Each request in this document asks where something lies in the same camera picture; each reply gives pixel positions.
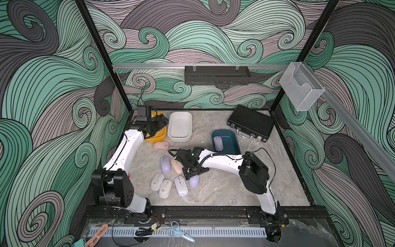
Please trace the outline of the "purple rounded mouse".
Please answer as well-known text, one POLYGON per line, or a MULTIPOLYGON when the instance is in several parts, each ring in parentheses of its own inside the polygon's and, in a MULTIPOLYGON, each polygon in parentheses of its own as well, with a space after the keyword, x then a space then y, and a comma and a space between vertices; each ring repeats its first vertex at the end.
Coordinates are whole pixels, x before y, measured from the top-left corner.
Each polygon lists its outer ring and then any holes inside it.
POLYGON ((223 146, 222 138, 220 136, 214 136, 213 137, 213 143, 214 143, 215 151, 217 151, 217 152, 223 151, 224 146, 223 146))
POLYGON ((200 182, 200 176, 199 175, 193 176, 193 177, 191 177, 188 180, 189 187, 192 188, 192 189, 198 188, 199 182, 200 182))

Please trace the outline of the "purple slim mouse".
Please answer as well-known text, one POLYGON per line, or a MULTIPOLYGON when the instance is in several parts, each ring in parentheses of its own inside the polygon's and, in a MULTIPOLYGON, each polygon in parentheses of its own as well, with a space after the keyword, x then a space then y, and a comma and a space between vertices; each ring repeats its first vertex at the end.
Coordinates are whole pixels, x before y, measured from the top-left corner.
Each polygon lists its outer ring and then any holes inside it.
POLYGON ((161 171, 164 175, 168 175, 171 173, 171 161, 169 156, 163 156, 159 160, 161 171))

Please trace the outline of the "dark teal storage box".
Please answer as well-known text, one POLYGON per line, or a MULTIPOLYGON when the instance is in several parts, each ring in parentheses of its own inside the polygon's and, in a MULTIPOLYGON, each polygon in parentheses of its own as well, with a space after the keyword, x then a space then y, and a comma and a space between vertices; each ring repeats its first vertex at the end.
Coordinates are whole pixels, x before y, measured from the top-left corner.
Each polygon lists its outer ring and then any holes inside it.
POLYGON ((232 155, 241 154, 241 150, 236 138, 236 134, 232 130, 227 130, 227 129, 215 130, 211 134, 212 140, 214 136, 220 136, 222 138, 224 149, 220 153, 232 154, 232 155))

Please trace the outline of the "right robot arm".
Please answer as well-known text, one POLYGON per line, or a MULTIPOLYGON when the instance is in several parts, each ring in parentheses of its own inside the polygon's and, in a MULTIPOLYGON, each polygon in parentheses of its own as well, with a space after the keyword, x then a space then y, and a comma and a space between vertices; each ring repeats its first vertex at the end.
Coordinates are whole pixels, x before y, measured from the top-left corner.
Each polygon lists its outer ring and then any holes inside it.
POLYGON ((275 215, 279 206, 271 191, 268 167, 255 155, 218 153, 201 147, 193 150, 170 149, 168 153, 182 164, 186 180, 200 176, 211 168, 238 175, 244 187, 257 195, 263 212, 275 215))

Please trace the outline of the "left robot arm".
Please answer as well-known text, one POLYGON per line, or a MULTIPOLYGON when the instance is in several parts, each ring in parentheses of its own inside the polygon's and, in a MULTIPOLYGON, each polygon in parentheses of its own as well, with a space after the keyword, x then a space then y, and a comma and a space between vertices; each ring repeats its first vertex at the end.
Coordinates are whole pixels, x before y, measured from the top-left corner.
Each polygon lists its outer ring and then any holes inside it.
POLYGON ((132 213, 148 213, 150 202, 139 196, 129 178, 129 169, 139 146, 153 138, 169 123, 153 106, 137 106, 136 114, 125 127, 122 140, 110 160, 91 176, 97 206, 124 209, 132 213))

